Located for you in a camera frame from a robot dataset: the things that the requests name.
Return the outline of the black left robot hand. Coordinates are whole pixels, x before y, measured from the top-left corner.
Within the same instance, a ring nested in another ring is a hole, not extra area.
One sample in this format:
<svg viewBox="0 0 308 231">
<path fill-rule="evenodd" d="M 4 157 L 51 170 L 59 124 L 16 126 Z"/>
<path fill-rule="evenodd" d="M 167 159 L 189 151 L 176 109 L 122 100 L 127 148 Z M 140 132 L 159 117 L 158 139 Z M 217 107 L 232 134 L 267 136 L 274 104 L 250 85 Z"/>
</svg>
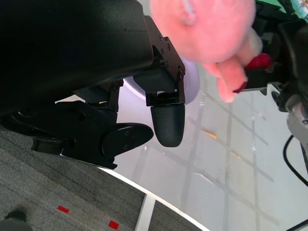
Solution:
<svg viewBox="0 0 308 231">
<path fill-rule="evenodd" d="M 185 66 L 136 0 L 3 0 L 0 124 L 32 150 L 107 169 L 181 144 Z"/>
</svg>

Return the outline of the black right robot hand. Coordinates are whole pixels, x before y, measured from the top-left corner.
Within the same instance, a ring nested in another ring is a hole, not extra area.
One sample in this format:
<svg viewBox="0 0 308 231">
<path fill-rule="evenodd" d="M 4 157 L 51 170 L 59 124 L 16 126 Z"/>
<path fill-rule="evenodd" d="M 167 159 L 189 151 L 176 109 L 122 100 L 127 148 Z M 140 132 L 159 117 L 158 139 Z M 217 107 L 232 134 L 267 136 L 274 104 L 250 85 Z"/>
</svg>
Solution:
<svg viewBox="0 0 308 231">
<path fill-rule="evenodd" d="M 246 70 L 244 91 L 264 90 L 272 84 L 279 93 L 274 100 L 281 112 L 297 95 L 308 108 L 308 23 L 296 14 L 284 13 L 277 5 L 256 1 L 253 29 L 261 36 L 262 52 L 271 58 L 269 67 Z"/>
</svg>

